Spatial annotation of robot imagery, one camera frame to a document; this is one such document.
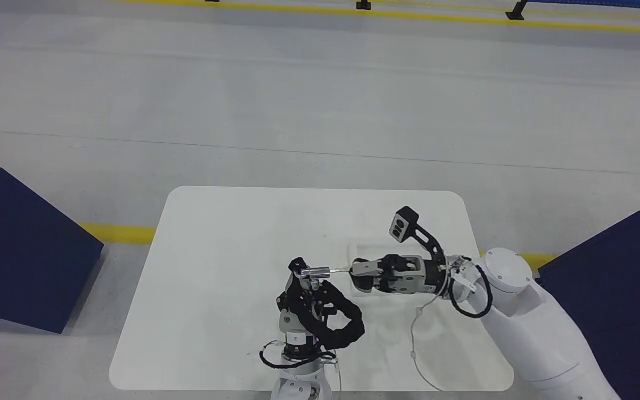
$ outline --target dark blue panel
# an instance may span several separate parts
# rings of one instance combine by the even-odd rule
[[[591,6],[640,8],[640,0],[530,0],[532,3],[585,4]]]
[[[540,269],[622,399],[640,399],[640,212]]]
[[[60,333],[103,244],[0,168],[0,318]]]

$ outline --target black bracket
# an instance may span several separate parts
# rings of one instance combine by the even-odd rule
[[[369,0],[356,1],[356,10],[371,10],[371,2]]]
[[[507,11],[505,14],[507,14],[507,18],[509,18],[510,20],[517,20],[517,21],[522,21],[524,20],[524,17],[522,16],[522,10],[524,10],[524,6],[527,5],[527,0],[520,0],[519,2],[516,3],[516,5],[513,7],[512,11]]]

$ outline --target cable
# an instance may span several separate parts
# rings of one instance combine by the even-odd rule
[[[422,312],[424,311],[424,309],[427,308],[427,306],[429,306],[430,304],[434,303],[436,300],[438,300],[440,295],[444,292],[445,288],[449,283],[449,280],[451,279],[450,275],[451,275],[450,270],[449,268],[447,268],[445,278],[444,278],[444,284],[442,285],[442,287],[440,288],[440,290],[434,296],[433,299],[427,301],[421,307],[416,308],[416,316],[413,318],[413,322],[411,322],[411,328],[409,329],[409,332],[411,332],[411,353],[409,354],[411,356],[411,359],[413,360],[413,365],[415,365],[416,371],[418,371],[418,375],[420,375],[422,380],[427,382],[428,385],[430,385],[431,387],[433,387],[439,392],[442,392],[443,390],[440,389],[438,386],[434,385],[433,383],[431,383],[427,378],[425,378],[422,371],[420,371],[420,367],[418,367],[418,361],[416,360],[416,343],[415,343],[415,335],[413,334],[413,327],[416,325],[416,322],[418,321],[418,318],[422,315]]]
[[[309,357],[309,358],[305,358],[304,360],[298,361],[296,363],[293,364],[273,364],[272,362],[270,362],[269,360],[267,360],[264,357],[264,351],[267,349],[267,347],[269,347],[270,345],[274,344],[275,342],[277,342],[277,340],[272,340],[269,343],[265,344],[262,347],[262,350],[260,350],[260,352],[258,353],[258,355],[260,356],[260,360],[262,360],[262,362],[264,363],[264,365],[266,365],[267,367],[273,368],[273,369],[289,369],[289,368],[297,368],[300,367],[302,365],[305,364],[309,364],[310,362],[317,360],[320,357],[323,358],[327,358],[330,360],[333,360],[336,358],[336,355],[333,354],[330,351],[321,351],[317,354],[314,354],[313,356]]]
[[[342,373],[340,372],[340,361],[338,359],[338,351],[335,350],[335,352],[336,352],[336,358],[333,363],[333,368],[338,373],[338,384],[339,384],[338,396],[336,397],[336,400],[340,400],[340,397],[342,396]]]
[[[480,268],[479,265],[476,265],[476,268],[478,269],[478,271],[480,272],[480,276],[482,276],[482,281],[484,282],[484,287],[487,290],[487,305],[485,306],[484,310],[480,311],[477,314],[473,314],[470,313],[469,311],[465,311],[462,308],[460,308],[460,306],[458,305],[458,302],[455,299],[455,296],[453,295],[453,280],[451,280],[450,284],[449,284],[449,299],[451,299],[451,304],[453,305],[453,308],[455,308],[456,310],[458,310],[458,312],[462,315],[464,315],[465,317],[469,317],[469,318],[482,318],[485,315],[487,315],[489,313],[489,311],[491,311],[491,306],[493,305],[493,294],[491,293],[491,284],[489,283],[489,279],[487,278],[487,275],[484,273],[484,271],[482,270],[482,268]]]

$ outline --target white cable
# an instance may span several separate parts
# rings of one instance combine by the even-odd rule
[[[340,400],[340,396],[342,395],[342,374],[340,373],[340,361],[338,360],[338,351],[334,350],[334,352],[336,353],[336,358],[335,358],[335,364],[333,364],[333,368],[335,368],[336,372],[338,373],[338,384],[339,384],[339,390],[338,390],[338,397],[336,397],[336,400]]]
[[[450,271],[449,271],[449,268],[447,267],[445,278],[444,278],[444,284],[442,285],[442,287],[440,288],[438,293],[433,297],[433,299],[427,301],[421,307],[417,307],[416,308],[416,316],[413,318],[413,322],[411,322],[411,328],[409,329],[409,332],[411,332],[411,353],[409,353],[409,355],[411,356],[411,359],[413,360],[413,365],[416,366],[416,371],[418,371],[418,374],[420,375],[422,380],[427,382],[427,384],[429,384],[430,386],[432,386],[434,389],[436,389],[439,392],[443,392],[443,390],[440,389],[438,386],[434,385],[433,383],[431,383],[427,378],[425,378],[425,376],[422,374],[422,371],[420,371],[420,367],[418,367],[418,361],[416,360],[416,344],[415,344],[415,336],[413,334],[413,327],[415,326],[416,322],[418,321],[418,318],[422,315],[423,310],[427,306],[429,306],[430,304],[432,304],[436,300],[438,300],[440,295],[444,292],[445,288],[449,284],[449,279],[450,279]]]

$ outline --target black cable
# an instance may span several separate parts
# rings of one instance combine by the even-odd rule
[[[476,265],[476,268],[480,272],[480,276],[482,276],[482,281],[484,282],[484,287],[487,290],[487,306],[484,308],[484,310],[480,311],[479,313],[473,314],[460,308],[460,306],[456,302],[455,296],[453,295],[453,283],[455,281],[451,279],[451,283],[449,283],[449,298],[451,299],[451,304],[453,304],[453,308],[458,310],[460,314],[469,318],[484,317],[489,313],[489,311],[491,311],[491,306],[493,305],[493,294],[491,293],[491,284],[489,283],[489,279],[487,279],[487,275],[484,273],[482,268],[480,268],[480,266]]]
[[[267,367],[273,368],[273,369],[289,369],[289,368],[297,368],[300,367],[302,365],[305,364],[309,364],[312,361],[317,360],[320,357],[328,357],[330,360],[333,360],[336,358],[336,355],[333,354],[330,351],[322,351],[318,354],[315,354],[309,358],[305,358],[304,360],[298,361],[297,363],[293,363],[293,364],[273,364],[272,362],[270,362],[269,360],[267,360],[264,357],[264,351],[266,350],[267,346],[269,346],[269,344],[267,344],[265,347],[262,348],[262,350],[260,350],[260,352],[258,353],[258,355],[260,356],[260,360],[262,360],[262,362],[264,363],[264,365],[266,365]]]

